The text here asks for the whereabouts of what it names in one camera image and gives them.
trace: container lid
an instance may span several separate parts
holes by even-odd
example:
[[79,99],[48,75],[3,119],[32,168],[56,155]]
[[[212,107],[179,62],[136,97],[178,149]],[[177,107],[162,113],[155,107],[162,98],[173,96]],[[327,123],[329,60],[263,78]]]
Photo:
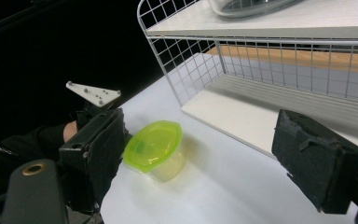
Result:
[[159,120],[135,134],[124,149],[123,161],[148,173],[165,162],[182,142],[182,129],[177,122]]
[[301,0],[208,0],[212,10],[227,18],[255,17],[278,11]]

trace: white wire shelf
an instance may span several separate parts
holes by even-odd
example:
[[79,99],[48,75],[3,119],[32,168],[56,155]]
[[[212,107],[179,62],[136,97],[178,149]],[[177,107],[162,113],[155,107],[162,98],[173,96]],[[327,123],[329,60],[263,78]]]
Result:
[[150,36],[268,36],[358,38],[358,1],[303,0],[253,19],[224,20],[207,0],[174,14],[146,30]]

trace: white shelf board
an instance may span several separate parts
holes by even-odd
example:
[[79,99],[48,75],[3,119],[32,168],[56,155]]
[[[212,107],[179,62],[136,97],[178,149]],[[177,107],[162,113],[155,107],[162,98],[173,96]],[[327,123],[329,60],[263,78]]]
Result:
[[189,116],[271,158],[281,108],[310,116],[358,146],[358,103],[352,101],[221,76],[182,106]]
[[200,0],[148,35],[268,36],[358,38],[358,1],[303,0],[283,10],[252,19],[224,20]]

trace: clear bowl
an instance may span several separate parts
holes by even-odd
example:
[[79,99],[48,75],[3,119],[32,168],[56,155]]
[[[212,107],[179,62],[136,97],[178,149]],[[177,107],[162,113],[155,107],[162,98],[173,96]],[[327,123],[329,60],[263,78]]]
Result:
[[185,164],[179,123],[159,120],[144,127],[126,145],[124,163],[161,182],[172,179]]
[[227,18],[254,17],[289,7],[301,0],[208,0],[214,13]]

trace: metal grid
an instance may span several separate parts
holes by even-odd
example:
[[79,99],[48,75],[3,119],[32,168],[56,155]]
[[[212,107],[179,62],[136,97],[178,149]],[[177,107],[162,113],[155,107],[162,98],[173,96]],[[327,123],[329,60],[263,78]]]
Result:
[[[146,29],[197,1],[143,1]],[[223,74],[358,102],[358,39],[147,36],[181,105]]]

